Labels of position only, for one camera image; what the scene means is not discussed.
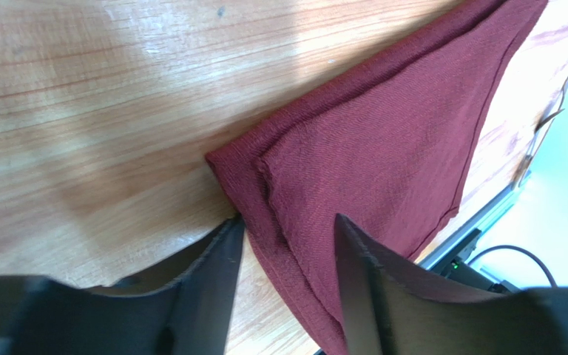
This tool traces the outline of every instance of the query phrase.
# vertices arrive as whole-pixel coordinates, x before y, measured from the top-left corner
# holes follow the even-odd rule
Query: wood grain
[[[233,213],[203,154],[460,0],[0,0],[0,274],[109,285]],[[501,83],[461,214],[507,184],[568,71],[552,1]],[[312,354],[248,245],[228,354]]]

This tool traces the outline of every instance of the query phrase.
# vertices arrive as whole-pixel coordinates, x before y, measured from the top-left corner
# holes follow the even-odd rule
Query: folded cloth
[[[507,63],[547,0],[467,1],[206,159],[257,259],[327,354],[346,354],[333,225],[410,258],[456,215]]]

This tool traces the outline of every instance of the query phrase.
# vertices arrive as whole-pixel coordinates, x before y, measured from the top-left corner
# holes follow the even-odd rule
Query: table surface
[[[0,274],[109,285],[234,211],[203,160],[459,0],[0,0]],[[509,182],[568,73],[568,0],[510,63],[461,213]],[[228,354],[312,354],[244,247]]]

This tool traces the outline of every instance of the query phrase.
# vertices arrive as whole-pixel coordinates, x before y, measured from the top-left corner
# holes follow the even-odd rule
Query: black plastic part
[[[445,276],[445,271],[448,271],[448,268],[452,266],[453,261],[455,261],[460,254],[470,255],[472,250],[474,250],[473,248],[476,246],[476,241],[479,240],[480,237],[481,231],[479,229],[473,229],[465,238],[457,243],[454,248],[446,253],[440,261],[430,268],[430,271]]]
[[[465,286],[412,264],[343,215],[335,248],[350,355],[568,355],[568,288],[501,295]],[[348,281],[356,275],[361,282]]]
[[[490,292],[493,291],[493,286],[495,285],[495,283],[478,273],[477,270],[464,263],[451,263],[448,273],[442,274],[442,276],[449,280]]]
[[[243,232],[227,220],[110,288],[0,277],[0,355],[222,354]]]
[[[440,260],[448,255],[455,257],[457,254],[462,253],[464,248],[457,248],[456,246],[466,237],[474,237],[475,228],[479,227],[482,229],[482,233],[487,232],[487,226],[481,227],[484,220],[491,220],[490,223],[494,223],[499,219],[504,213],[513,206],[510,203],[510,199],[514,196],[515,192],[512,185],[505,187],[500,191],[490,202],[488,202],[483,208],[476,212],[463,226],[461,226],[456,232],[454,232],[450,237],[448,237],[439,247],[435,248],[429,255],[427,255],[421,262],[420,266],[426,270],[431,270],[435,265],[440,264]]]

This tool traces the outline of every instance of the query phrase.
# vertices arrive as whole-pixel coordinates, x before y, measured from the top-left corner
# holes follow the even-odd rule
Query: black cable
[[[564,111],[564,109],[562,109],[562,106],[564,105],[564,97],[567,94],[567,90],[568,90],[568,76],[567,76],[566,80],[564,80],[564,84],[562,84],[562,89],[560,89],[561,99],[560,99],[560,104],[558,105],[558,110],[555,111],[554,113],[552,113],[551,115],[549,115],[549,117],[538,122],[538,125],[535,128],[535,132],[538,132],[540,130],[540,128],[542,128],[545,124],[548,124],[549,121],[551,121],[553,118],[555,118],[555,116],[559,115],[560,112]]]
[[[562,113],[562,111],[564,111],[562,106],[564,105],[564,97],[567,94],[567,90],[568,90],[568,76],[564,80],[564,83],[562,84],[562,88],[560,89],[560,104],[558,105],[558,109],[554,113],[552,113],[551,115],[540,120],[535,127],[535,130],[534,130],[534,133],[533,133],[533,138],[531,138],[531,142],[529,144],[529,149],[527,150],[527,153],[524,156],[524,159],[523,159],[521,165],[519,166],[518,170],[516,171],[515,177],[513,179],[515,187],[518,186],[525,179],[525,176],[527,175],[527,172],[529,171],[529,167],[533,163],[533,159],[535,158],[535,155],[538,154],[538,150],[540,150],[540,147],[542,146],[542,143],[544,142],[544,137],[549,132],[549,129],[551,128],[551,126],[547,127],[547,132],[543,135],[543,138],[540,140],[540,143],[538,143],[538,147],[536,148],[535,144],[536,144],[536,141],[538,140],[538,135],[540,133],[540,130],[542,129],[542,127],[546,126],[550,121],[553,121],[553,118],[555,118],[560,113]]]
[[[483,250],[482,252],[478,253],[474,258],[472,258],[470,260],[470,262],[468,263],[468,266],[471,266],[472,264],[474,264],[475,261],[477,261],[478,259],[480,259],[482,256],[484,256],[487,253],[490,253],[491,251],[495,251],[495,250],[500,250],[500,249],[510,249],[510,250],[515,250],[515,251],[519,251],[522,254],[527,255],[528,257],[530,257],[533,261],[535,261],[536,264],[538,264],[538,266],[540,266],[540,268],[542,269],[542,271],[544,272],[544,274],[547,276],[547,279],[549,279],[549,284],[551,284],[551,287],[558,287],[558,284],[555,283],[555,279],[553,278],[553,275],[551,274],[551,271],[549,271],[549,268],[547,268],[546,265],[544,265],[544,263],[542,262],[542,260],[538,259],[538,257],[536,257],[531,251],[528,251],[526,249],[523,249],[519,246],[493,246],[492,248],[487,248],[485,250]]]

